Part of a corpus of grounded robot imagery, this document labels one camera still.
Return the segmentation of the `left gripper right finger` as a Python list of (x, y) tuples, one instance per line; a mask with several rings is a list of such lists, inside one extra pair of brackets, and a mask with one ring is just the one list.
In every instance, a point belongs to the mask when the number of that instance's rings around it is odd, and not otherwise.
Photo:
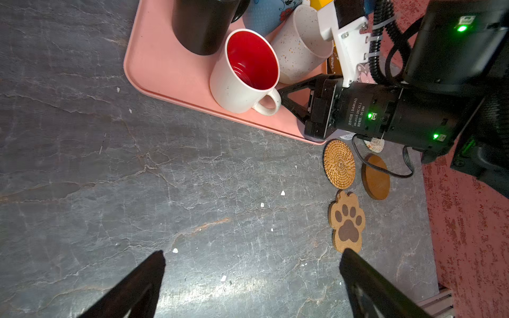
[(354, 250), (339, 265), (354, 317), (429, 317)]

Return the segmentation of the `white mug red inside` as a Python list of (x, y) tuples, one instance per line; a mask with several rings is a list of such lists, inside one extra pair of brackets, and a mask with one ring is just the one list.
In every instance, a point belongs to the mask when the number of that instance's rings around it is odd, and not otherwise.
[(237, 29), (226, 39), (213, 68), (209, 88), (217, 104), (231, 113), (250, 109), (275, 115), (282, 99), (278, 57), (270, 43), (249, 29)]

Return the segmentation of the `large round wooden coaster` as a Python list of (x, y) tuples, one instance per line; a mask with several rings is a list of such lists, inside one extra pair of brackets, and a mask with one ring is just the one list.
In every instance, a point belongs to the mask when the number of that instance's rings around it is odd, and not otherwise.
[[(365, 160), (379, 168), (387, 169), (384, 160), (375, 154), (368, 154)], [(361, 177), (364, 188), (372, 199), (385, 200), (388, 197), (390, 192), (390, 176), (388, 174), (379, 172), (363, 164)]]

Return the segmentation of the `colourful zigzag woven coaster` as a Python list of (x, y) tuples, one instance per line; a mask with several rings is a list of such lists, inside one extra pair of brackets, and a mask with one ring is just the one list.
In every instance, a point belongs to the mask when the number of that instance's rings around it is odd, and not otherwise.
[(373, 138), (371, 140), (364, 140), (365, 146), (374, 153), (381, 153), (384, 150), (385, 141), (383, 139)]

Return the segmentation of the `woven rattan coaster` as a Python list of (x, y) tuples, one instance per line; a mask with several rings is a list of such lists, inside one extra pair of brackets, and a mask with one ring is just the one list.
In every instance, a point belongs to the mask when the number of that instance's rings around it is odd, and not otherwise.
[(323, 151), (323, 167), (328, 180), (338, 189), (347, 189), (355, 181), (353, 153), (341, 140), (327, 143)]

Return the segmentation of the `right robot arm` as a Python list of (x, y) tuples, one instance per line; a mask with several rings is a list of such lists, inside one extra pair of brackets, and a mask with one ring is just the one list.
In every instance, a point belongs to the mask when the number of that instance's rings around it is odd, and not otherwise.
[(280, 89), (304, 134), (337, 130), (421, 152), (508, 195), (508, 2), (431, 1), (400, 30), (391, 1), (333, 1), (318, 11), (342, 73)]

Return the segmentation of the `brown paw print coaster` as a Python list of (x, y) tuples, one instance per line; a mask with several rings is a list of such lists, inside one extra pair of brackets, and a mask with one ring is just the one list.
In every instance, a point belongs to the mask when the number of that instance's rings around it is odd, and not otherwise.
[(338, 191), (328, 210), (328, 222), (333, 229), (333, 246), (339, 253), (351, 249), (359, 253), (363, 246), (362, 232), (366, 226), (364, 211), (353, 193)]

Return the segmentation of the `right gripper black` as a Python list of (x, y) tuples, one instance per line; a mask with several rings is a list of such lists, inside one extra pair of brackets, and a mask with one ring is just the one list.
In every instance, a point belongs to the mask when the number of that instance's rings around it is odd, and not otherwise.
[(304, 133), (327, 139), (336, 130), (384, 139), (418, 151), (448, 152), (461, 131), (461, 99), (403, 87), (353, 83), (320, 74), (278, 90)]

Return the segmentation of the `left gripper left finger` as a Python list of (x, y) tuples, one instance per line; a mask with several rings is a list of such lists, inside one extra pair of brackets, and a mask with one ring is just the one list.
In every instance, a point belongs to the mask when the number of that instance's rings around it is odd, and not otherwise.
[(152, 253), (81, 316), (154, 317), (165, 266), (163, 251)]

